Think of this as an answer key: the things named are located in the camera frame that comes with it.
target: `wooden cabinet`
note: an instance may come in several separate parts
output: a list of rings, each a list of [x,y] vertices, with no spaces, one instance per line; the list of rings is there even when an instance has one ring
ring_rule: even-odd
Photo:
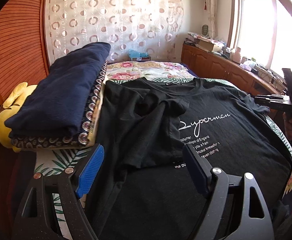
[[[245,71],[234,67],[229,69],[227,80],[233,83],[239,89],[249,92],[253,82],[253,77],[247,74]]]
[[[201,78],[228,80],[254,96],[279,94],[272,86],[251,72],[243,70],[238,64],[194,46],[183,45],[181,62]]]

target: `bed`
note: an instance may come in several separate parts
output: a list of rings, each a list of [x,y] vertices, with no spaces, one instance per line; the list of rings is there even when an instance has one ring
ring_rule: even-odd
[[[186,83],[193,80],[194,76],[188,69],[179,64],[171,62],[134,62],[126,61],[114,63],[107,66],[106,75],[112,82],[123,83],[137,78],[145,77],[150,81],[165,83]],[[217,81],[229,86],[235,87],[226,80],[206,79],[208,81]],[[284,142],[292,155],[292,148],[279,127],[269,118],[266,118],[268,125]],[[83,149],[43,149],[36,152],[36,164],[34,173],[41,172],[46,176],[59,174],[68,167],[73,167],[79,159],[85,157],[90,151],[90,147]],[[65,238],[71,239],[67,228],[63,210],[59,200],[59,195],[54,194],[54,205],[62,234]],[[82,206],[85,207],[84,196],[81,199]]]

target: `blue rubber pad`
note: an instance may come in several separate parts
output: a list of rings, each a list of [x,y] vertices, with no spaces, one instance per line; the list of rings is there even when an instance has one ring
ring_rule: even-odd
[[[104,147],[100,145],[96,148],[94,154],[87,162],[86,167],[78,178],[78,187],[75,191],[78,198],[81,198],[84,194],[89,192],[103,160]]]

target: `black t-shirt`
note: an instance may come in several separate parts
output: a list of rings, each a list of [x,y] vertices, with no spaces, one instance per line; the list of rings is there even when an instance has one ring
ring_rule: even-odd
[[[97,135],[105,161],[86,208],[99,238],[187,239],[206,200],[182,161],[184,143],[228,174],[251,172],[272,208],[292,159],[267,125],[268,111],[236,88],[203,79],[107,82]]]

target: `window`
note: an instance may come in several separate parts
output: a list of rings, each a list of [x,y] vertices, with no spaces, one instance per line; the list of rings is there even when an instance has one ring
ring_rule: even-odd
[[[278,0],[239,0],[237,40],[241,55],[274,74],[292,71],[292,17]]]

